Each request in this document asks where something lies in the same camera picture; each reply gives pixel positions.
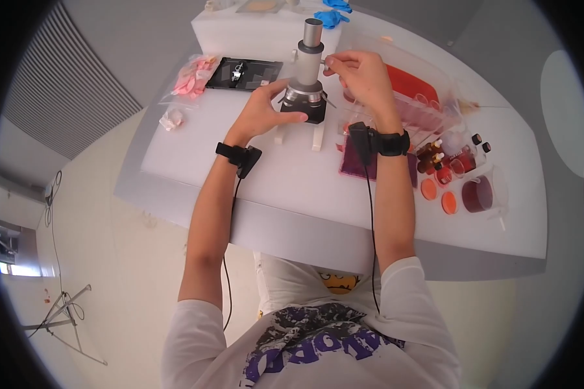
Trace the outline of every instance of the cartoon face print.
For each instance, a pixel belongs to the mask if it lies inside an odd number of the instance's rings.
[[[333,294],[346,294],[359,283],[359,276],[337,276],[327,273],[319,273],[322,283]]]

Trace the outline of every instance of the hand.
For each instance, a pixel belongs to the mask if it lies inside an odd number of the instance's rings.
[[[348,50],[328,55],[325,62],[329,69],[324,71],[324,75],[339,75],[342,86],[350,89],[361,104],[372,110],[379,127],[377,130],[402,131],[392,83],[379,54]]]
[[[251,92],[247,105],[230,128],[225,144],[230,142],[245,147],[251,138],[265,134],[275,126],[307,120],[307,114],[302,112],[276,112],[273,109],[272,99],[286,89],[288,81],[288,78],[283,78]]]

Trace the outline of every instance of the black tray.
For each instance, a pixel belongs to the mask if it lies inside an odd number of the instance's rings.
[[[236,66],[241,65],[241,76],[232,81]],[[216,71],[205,84],[212,89],[235,89],[254,91],[260,85],[271,83],[277,79],[283,62],[269,62],[251,59],[223,57]]]

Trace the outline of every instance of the purple print on shirt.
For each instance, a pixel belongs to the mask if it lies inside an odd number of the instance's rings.
[[[404,348],[404,341],[365,328],[361,324],[364,316],[337,302],[275,312],[271,326],[247,356],[239,386],[251,387],[265,373],[278,373],[288,363],[316,362],[328,352],[343,352],[361,360],[380,346]]]

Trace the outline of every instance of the petri dish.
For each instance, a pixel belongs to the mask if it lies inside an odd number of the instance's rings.
[[[421,195],[427,200],[435,200],[437,198],[437,186],[430,179],[423,180],[420,184]]]
[[[458,212],[458,202],[454,192],[447,191],[442,195],[442,208],[448,215],[454,215]]]

